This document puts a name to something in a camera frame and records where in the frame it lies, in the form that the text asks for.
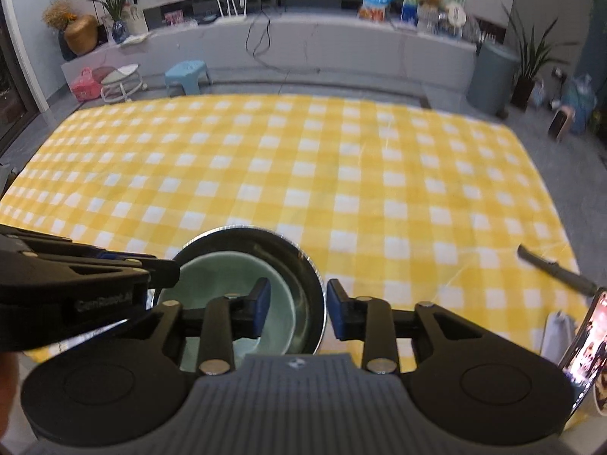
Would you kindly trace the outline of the blue steel bowl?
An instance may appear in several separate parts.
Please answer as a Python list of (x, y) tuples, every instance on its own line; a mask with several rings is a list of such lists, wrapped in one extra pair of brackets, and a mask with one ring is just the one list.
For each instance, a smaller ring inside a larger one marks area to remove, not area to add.
[[(284, 355), (314, 353), (326, 328), (323, 281), (312, 260), (294, 242), (263, 228), (226, 226), (198, 235), (174, 257), (181, 267), (200, 256), (217, 252), (240, 252), (273, 267), (285, 279), (295, 304), (296, 326), (289, 351)], [(156, 290), (153, 304), (159, 304)]]

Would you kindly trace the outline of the smartphone with lit screen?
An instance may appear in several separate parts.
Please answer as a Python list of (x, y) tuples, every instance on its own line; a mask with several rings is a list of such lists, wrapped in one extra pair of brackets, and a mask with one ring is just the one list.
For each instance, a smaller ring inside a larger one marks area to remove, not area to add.
[(569, 379), (574, 401), (573, 416), (593, 390), (606, 364), (606, 289), (599, 288), (573, 342), (560, 362)]

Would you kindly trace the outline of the small pink heater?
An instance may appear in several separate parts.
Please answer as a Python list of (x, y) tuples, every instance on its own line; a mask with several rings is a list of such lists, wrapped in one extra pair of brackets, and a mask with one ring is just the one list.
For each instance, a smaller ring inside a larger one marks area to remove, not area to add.
[(561, 106), (555, 111), (555, 116), (548, 128), (548, 138), (556, 142), (561, 142), (566, 133), (569, 132), (575, 119), (575, 110), (571, 106)]

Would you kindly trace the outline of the white wifi router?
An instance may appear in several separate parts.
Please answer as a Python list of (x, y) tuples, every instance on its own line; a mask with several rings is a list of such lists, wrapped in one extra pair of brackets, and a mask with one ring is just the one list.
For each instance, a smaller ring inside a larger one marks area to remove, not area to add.
[(247, 19), (248, 0), (215, 0), (218, 23), (240, 23)]

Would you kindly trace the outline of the blue snack bag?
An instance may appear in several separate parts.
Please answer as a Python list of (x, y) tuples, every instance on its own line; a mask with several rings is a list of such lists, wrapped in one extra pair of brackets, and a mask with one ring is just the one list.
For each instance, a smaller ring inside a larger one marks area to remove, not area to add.
[(362, 0), (357, 16), (363, 20), (384, 22), (391, 2), (392, 0)]

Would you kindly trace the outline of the blue vase plant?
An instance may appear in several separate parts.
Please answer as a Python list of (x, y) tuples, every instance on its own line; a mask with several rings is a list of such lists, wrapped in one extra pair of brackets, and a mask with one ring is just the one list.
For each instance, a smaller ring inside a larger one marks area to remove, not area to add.
[(123, 20), (124, 6), (127, 0), (90, 0), (92, 3), (99, 3), (106, 10), (111, 19), (111, 37), (115, 44), (122, 44), (129, 37), (127, 24)]

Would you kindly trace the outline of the grey tv cabinet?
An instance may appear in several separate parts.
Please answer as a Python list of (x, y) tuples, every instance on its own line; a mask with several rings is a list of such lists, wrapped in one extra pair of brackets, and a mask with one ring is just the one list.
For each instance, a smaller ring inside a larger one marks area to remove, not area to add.
[(138, 64), (153, 76), (188, 60), (204, 61), (212, 72), (260, 70), (294, 78), (345, 73), (466, 91), (476, 48), (350, 13), (265, 10), (240, 23), (164, 27), (139, 43), (104, 44), (61, 69), (71, 82), (83, 68)]

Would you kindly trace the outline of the yellow checkered tablecloth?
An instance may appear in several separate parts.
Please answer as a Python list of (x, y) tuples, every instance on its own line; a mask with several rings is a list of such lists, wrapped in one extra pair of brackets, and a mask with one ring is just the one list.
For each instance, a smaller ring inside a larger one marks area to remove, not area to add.
[(82, 109), (20, 172), (1, 220), (162, 258), (212, 229), (263, 227), (354, 296), (431, 301), (534, 351), (551, 313), (588, 310), (516, 255), (576, 267), (516, 135), (415, 107), (220, 94)]

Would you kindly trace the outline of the grey trash bin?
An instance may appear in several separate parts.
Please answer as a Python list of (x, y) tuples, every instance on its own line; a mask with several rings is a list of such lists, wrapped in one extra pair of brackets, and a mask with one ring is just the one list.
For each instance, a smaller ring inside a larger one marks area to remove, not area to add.
[(510, 98), (519, 67), (520, 57), (516, 52), (499, 43), (484, 42), (477, 54), (467, 102), (484, 114), (497, 116)]

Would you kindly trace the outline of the golden round vase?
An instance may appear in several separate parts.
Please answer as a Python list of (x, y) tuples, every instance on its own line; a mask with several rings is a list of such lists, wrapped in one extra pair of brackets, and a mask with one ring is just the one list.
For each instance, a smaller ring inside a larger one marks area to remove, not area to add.
[(86, 55), (97, 47), (98, 20), (91, 14), (77, 17), (65, 29), (64, 39), (75, 55)]

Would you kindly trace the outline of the pink storage box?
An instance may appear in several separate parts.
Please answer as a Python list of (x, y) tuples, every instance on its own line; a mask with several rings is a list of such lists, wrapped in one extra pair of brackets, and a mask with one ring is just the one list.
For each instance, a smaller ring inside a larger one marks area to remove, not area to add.
[(83, 68), (69, 85), (71, 93), (79, 103), (97, 100), (101, 97), (101, 84), (94, 80), (91, 68)]

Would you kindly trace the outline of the green ceramic bowl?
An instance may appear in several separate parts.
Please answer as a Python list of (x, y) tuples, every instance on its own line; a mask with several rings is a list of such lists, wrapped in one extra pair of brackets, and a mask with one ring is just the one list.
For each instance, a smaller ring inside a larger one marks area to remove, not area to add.
[(195, 258), (180, 269), (175, 287), (162, 290), (159, 302), (179, 301), (185, 309), (204, 308), (226, 294), (246, 296), (256, 281), (270, 282), (270, 309), (258, 339), (234, 341), (234, 364), (242, 365), (246, 355), (283, 355), (295, 336), (296, 314), (285, 279), (270, 264), (240, 252), (217, 252)]

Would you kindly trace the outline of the light blue plastic stool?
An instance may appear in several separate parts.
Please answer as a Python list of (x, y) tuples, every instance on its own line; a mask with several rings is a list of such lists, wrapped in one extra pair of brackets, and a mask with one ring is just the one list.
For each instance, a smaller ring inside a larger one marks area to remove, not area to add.
[(204, 75), (207, 83), (212, 84), (207, 64), (201, 60), (183, 61), (171, 67), (165, 73), (165, 84), (167, 91), (174, 85), (180, 85), (184, 94), (194, 96), (200, 93), (198, 78)]

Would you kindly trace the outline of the potted green plant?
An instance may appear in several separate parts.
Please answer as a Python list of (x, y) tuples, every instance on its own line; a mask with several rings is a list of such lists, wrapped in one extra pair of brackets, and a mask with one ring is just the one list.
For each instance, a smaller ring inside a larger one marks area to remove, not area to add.
[(507, 15), (509, 27), (513, 30), (514, 38), (516, 38), (517, 51), (520, 57), (520, 71), (510, 104), (526, 111), (540, 69), (548, 64), (568, 65), (566, 60), (554, 56), (555, 48), (575, 46), (578, 42), (571, 40), (550, 41), (548, 39), (554, 27), (559, 23), (557, 17), (539, 37), (536, 37), (535, 26), (532, 26), (530, 32), (527, 32), (520, 13), (515, 7), (508, 10), (505, 6), (502, 6), (502, 9)]

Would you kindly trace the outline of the small round white stool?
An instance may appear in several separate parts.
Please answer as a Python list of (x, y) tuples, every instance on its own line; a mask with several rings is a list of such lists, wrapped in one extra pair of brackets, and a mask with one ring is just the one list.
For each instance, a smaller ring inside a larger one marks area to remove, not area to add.
[(101, 81), (101, 98), (105, 104), (133, 101), (134, 94), (147, 91), (148, 85), (143, 81), (138, 64), (114, 68)]

